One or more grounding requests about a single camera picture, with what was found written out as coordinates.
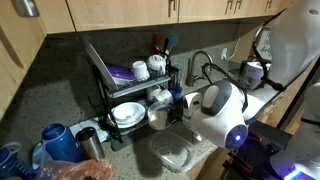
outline purple bowl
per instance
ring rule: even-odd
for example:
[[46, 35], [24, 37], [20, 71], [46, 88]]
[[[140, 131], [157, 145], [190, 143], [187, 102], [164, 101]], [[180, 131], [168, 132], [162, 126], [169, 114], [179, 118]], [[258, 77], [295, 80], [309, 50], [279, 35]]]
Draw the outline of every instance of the purple bowl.
[[133, 72], [131, 69], [124, 66], [114, 65], [114, 64], [106, 64], [110, 74], [112, 77], [116, 77], [124, 80], [135, 80]]

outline white cup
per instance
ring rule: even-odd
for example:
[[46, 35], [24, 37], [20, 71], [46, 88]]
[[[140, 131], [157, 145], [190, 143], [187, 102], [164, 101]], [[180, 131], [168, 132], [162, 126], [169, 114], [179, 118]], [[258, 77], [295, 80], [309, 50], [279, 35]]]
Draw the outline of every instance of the white cup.
[[170, 104], [173, 102], [173, 96], [167, 89], [162, 90], [158, 95], [155, 96], [158, 102], [163, 102], [166, 104]]
[[144, 61], [136, 61], [132, 64], [132, 72], [137, 81], [144, 81], [149, 79], [150, 74], [148, 72], [147, 65]]
[[159, 85], [154, 85], [147, 88], [147, 98], [148, 101], [155, 101], [155, 96], [161, 92], [161, 87]]
[[152, 71], [152, 76], [163, 75], [166, 73], [166, 60], [160, 55], [152, 55], [148, 58], [148, 67]]

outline blue mug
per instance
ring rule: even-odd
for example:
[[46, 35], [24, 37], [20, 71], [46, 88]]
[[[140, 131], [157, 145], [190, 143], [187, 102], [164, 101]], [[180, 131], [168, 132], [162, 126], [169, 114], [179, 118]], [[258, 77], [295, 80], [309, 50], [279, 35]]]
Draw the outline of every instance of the blue mug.
[[41, 144], [53, 160], [77, 163], [86, 157], [70, 128], [60, 123], [51, 124], [43, 129]]
[[0, 179], [33, 179], [31, 167], [18, 155], [20, 148], [18, 142], [10, 142], [0, 148]]

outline wooden cabinet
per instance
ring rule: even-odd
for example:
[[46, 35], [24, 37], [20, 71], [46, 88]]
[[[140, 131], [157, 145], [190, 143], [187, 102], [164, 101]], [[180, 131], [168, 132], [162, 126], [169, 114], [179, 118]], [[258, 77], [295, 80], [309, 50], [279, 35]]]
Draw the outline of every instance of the wooden cabinet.
[[180, 0], [179, 22], [228, 19], [232, 2], [228, 0]]
[[180, 0], [179, 22], [274, 15], [281, 0]]
[[293, 0], [281, 0], [279, 11], [282, 11], [283, 9], [286, 9], [286, 8], [290, 8], [292, 3], [293, 3]]
[[35, 0], [35, 2], [46, 34], [75, 31], [65, 0]]
[[10, 0], [0, 1], [0, 119], [44, 38], [39, 18], [18, 16]]
[[67, 0], [76, 31], [172, 24], [179, 0]]

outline cup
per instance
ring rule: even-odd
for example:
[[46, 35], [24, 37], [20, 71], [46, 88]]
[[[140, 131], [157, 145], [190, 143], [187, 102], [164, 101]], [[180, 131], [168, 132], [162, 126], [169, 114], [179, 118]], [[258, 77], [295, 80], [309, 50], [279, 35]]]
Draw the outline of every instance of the cup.
[[105, 155], [95, 128], [83, 128], [76, 134], [76, 139], [88, 158], [96, 161], [104, 159]]
[[83, 150], [72, 135], [70, 128], [60, 123], [51, 124], [43, 129], [41, 144], [53, 160], [75, 163], [84, 160]]
[[31, 167], [18, 154], [20, 148], [18, 142], [10, 142], [0, 148], [0, 179], [33, 179]]
[[147, 65], [144, 61], [136, 61], [132, 64], [132, 72], [137, 81], [144, 81], [149, 79], [150, 74], [148, 72]]
[[167, 89], [162, 90], [158, 95], [155, 96], [155, 99], [158, 102], [163, 102], [166, 104], [170, 104], [173, 102], [173, 96]]
[[147, 88], [147, 99], [150, 102], [155, 101], [155, 96], [161, 92], [161, 87], [159, 85], [154, 85]]
[[152, 55], [148, 58], [148, 69], [151, 77], [164, 75], [166, 73], [166, 60], [160, 55]]

